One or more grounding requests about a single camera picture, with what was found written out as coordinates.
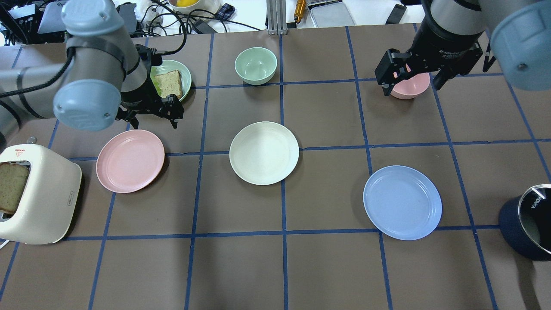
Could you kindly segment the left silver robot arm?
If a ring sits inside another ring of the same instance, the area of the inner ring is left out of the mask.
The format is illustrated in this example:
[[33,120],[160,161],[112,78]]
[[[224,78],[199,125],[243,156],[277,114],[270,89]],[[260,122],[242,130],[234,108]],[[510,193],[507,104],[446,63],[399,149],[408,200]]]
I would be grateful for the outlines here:
[[69,0],[61,20],[69,37],[63,64],[1,71],[1,147],[33,119],[57,118],[81,131],[116,120],[139,126],[137,115],[183,118],[176,94],[159,96],[150,77],[166,52],[134,44],[110,0]]

